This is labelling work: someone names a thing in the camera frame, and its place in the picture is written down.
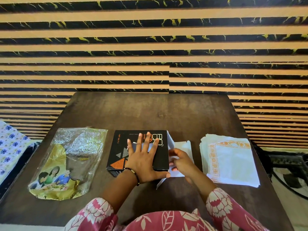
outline black wire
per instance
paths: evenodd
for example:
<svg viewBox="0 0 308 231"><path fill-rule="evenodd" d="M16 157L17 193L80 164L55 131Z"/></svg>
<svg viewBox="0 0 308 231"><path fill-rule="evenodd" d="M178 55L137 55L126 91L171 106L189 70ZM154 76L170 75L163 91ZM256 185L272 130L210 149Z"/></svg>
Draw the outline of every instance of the black wire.
<svg viewBox="0 0 308 231"><path fill-rule="evenodd" d="M296 192L296 191L293 190L290 186L288 186L286 183L284 183L283 180L281 180L281 179L277 176L277 174L276 174L274 171L273 171L272 173L273 173L273 175L275 176L275 178L277 178L277 180L278 180L281 184L283 184L288 190L290 190L290 191L293 192L294 194L298 195L299 197L308 200L308 197L306 197L305 195L302 195L302 194Z"/></svg>

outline dark brown table top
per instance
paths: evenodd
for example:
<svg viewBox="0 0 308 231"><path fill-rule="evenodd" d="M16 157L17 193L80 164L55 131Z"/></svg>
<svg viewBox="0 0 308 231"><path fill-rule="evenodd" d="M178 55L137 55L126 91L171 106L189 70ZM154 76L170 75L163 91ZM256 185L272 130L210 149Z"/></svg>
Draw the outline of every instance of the dark brown table top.
<svg viewBox="0 0 308 231"><path fill-rule="evenodd" d="M58 128L108 129L102 160L90 191L73 200L35 198L27 190ZM0 223L64 226L90 200L99 197L113 177L106 171L114 130L168 130L173 140L191 141L195 164L202 169L199 143L206 134L248 138L227 96L208 94L75 93L23 172L0 203ZM274 188L253 151L261 186L218 184L270 230L293 230ZM209 220L197 191L184 178L169 178L134 188L118 212L119 222L161 210L192 212Z"/></svg>

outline plastic bag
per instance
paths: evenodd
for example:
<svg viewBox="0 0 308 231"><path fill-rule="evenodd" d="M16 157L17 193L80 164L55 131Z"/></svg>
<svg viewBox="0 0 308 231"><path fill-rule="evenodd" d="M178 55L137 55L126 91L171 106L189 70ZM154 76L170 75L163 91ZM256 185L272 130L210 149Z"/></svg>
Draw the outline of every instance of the plastic bag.
<svg viewBox="0 0 308 231"><path fill-rule="evenodd" d="M39 199L64 200L90 189L108 130L59 128L28 190Z"/></svg>

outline wall panel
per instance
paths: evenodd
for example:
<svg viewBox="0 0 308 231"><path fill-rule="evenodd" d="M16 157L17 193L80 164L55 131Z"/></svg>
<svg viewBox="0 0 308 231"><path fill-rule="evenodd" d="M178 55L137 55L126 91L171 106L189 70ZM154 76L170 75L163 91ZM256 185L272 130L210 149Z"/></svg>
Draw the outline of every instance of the wall panel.
<svg viewBox="0 0 308 231"><path fill-rule="evenodd" d="M41 139L77 91L226 94L308 147L308 0L0 0L0 118Z"/></svg>

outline black beaded bracelet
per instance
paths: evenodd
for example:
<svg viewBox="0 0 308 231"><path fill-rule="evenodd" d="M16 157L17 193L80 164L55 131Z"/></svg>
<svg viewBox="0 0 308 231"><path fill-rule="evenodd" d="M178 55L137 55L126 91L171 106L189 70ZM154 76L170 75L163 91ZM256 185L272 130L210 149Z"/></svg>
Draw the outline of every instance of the black beaded bracelet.
<svg viewBox="0 0 308 231"><path fill-rule="evenodd" d="M133 174L135 174L135 176L136 176L136 178L137 178L137 186L139 186L139 185L140 185L140 181L139 181L139 178L138 178L138 175L136 174L136 172L135 172L133 169L131 169L131 168L124 168L124 170L126 170L126 169L132 171Z"/></svg>

